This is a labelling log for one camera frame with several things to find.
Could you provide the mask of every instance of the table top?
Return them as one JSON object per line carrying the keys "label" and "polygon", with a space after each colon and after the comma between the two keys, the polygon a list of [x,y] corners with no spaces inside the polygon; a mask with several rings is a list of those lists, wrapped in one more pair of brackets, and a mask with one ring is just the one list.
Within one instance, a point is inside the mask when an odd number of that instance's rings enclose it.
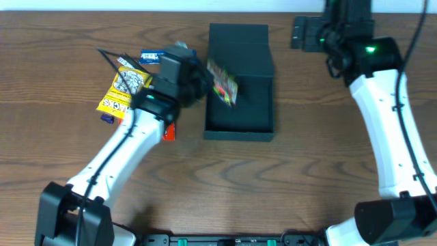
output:
{"label": "table top", "polygon": [[[165,12],[0,13],[0,245],[33,243],[39,195],[64,185],[116,126],[96,111],[115,75],[96,47],[139,56],[182,40],[206,58],[210,23],[268,24],[276,69],[277,135],[270,143],[202,139],[205,103],[184,109],[174,142],[139,165],[112,219],[138,232],[316,231],[379,200],[363,117],[326,56],[290,49],[295,14]],[[376,35],[405,51],[414,14],[376,14]],[[407,69],[423,145],[437,167],[437,18]],[[437,237],[405,245],[435,245]]]}

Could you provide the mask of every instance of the snack package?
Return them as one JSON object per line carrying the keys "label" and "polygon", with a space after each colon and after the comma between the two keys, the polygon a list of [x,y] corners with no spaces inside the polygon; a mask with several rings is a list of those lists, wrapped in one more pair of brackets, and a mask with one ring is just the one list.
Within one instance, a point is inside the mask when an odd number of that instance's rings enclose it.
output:
{"label": "snack package", "polygon": [[237,101],[238,84],[234,76],[224,68],[220,68],[211,59],[208,60],[207,69],[214,76],[214,91],[217,96],[228,106],[233,107]]}
{"label": "snack package", "polygon": [[[147,73],[125,66],[120,67],[119,71],[125,78],[132,93],[138,92],[149,77]],[[117,73],[107,94],[100,101],[97,110],[119,119],[124,119],[124,114],[130,108],[131,100],[128,88]]]}

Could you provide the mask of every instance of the wood grain surface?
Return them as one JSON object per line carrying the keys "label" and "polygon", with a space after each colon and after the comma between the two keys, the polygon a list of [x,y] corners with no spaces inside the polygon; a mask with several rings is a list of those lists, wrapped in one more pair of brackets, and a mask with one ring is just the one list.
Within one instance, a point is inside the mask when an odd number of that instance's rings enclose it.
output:
{"label": "wood grain surface", "polygon": [[[417,15],[377,14],[376,34],[405,51]],[[39,195],[65,184],[115,126],[95,109],[115,73],[96,47],[139,56],[185,41],[206,58],[210,23],[268,24],[276,67],[271,143],[205,141],[205,105],[185,109],[175,142],[147,155],[112,211],[139,232],[316,231],[377,200],[378,175],[356,103],[325,55],[290,50],[293,14],[0,13],[0,245],[31,245]],[[437,168],[437,36],[430,16],[407,69],[414,116]],[[435,245],[436,237],[404,243]]]}

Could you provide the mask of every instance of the red object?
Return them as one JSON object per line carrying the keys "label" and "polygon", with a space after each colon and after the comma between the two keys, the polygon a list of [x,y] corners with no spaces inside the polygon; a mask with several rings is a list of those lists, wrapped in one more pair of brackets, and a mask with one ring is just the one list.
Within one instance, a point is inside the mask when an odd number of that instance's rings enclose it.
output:
{"label": "red object", "polygon": [[[123,122],[122,119],[118,119],[118,124],[122,124],[122,122]],[[169,127],[167,127],[167,130],[165,130],[163,135],[163,140],[175,141],[175,137],[176,137],[176,127],[175,124],[172,123],[171,125],[169,125]]]}

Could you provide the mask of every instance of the blue package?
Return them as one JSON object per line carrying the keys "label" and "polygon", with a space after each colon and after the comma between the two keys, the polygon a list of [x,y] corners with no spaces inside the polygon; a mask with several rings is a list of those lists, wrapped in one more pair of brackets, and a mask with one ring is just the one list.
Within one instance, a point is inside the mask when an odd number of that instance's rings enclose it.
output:
{"label": "blue package", "polygon": [[159,56],[164,55],[163,50],[141,50],[140,64],[159,64]]}

